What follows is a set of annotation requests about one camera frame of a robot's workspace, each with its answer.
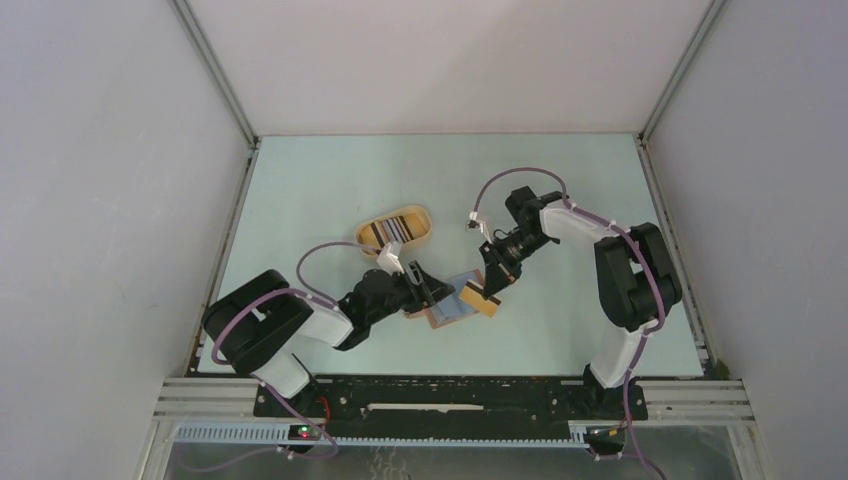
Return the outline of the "pink leather card holder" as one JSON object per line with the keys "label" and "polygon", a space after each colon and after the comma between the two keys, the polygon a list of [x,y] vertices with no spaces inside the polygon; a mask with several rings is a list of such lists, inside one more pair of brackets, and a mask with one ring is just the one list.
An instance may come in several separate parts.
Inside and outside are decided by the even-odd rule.
{"label": "pink leather card holder", "polygon": [[403,313],[407,319],[424,319],[431,329],[445,327],[479,314],[479,311],[459,298],[460,293],[470,280],[483,284],[483,274],[479,269],[468,271],[447,280],[455,292],[446,299],[438,302],[434,307],[424,309],[416,313]]}

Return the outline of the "yellow credit card black stripe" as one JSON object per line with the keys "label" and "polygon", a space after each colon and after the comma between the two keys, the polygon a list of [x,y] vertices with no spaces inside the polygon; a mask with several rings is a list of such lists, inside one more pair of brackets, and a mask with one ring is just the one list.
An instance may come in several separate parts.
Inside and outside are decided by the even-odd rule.
{"label": "yellow credit card black stripe", "polygon": [[468,280],[459,293],[459,299],[476,312],[492,318],[501,306],[497,296],[486,297],[483,286],[474,280]]}

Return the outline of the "beige oval card tray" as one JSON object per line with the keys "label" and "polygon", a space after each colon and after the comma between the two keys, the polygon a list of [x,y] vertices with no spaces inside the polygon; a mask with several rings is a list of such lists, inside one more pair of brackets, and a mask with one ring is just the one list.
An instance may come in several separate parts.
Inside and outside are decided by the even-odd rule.
{"label": "beige oval card tray", "polygon": [[423,206],[407,205],[360,224],[354,240],[362,244],[361,250],[366,257],[375,258],[375,250],[390,242],[399,242],[403,251],[425,245],[432,229],[432,220]]}

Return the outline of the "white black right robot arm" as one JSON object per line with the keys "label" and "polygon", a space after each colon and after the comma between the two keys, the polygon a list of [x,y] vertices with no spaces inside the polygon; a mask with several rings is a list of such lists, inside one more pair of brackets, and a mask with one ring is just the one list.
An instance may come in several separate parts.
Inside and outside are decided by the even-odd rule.
{"label": "white black right robot arm", "polygon": [[489,299],[514,284],[522,263],[542,247],[564,241],[588,248],[595,265],[599,304],[608,320],[581,392],[585,411],[606,418],[622,403],[618,387],[633,376],[648,338],[659,331],[682,287],[659,227],[647,222],[624,229],[578,207],[567,195],[538,196],[529,187],[510,193],[505,206],[514,227],[486,233],[479,248],[485,272],[481,295]]}

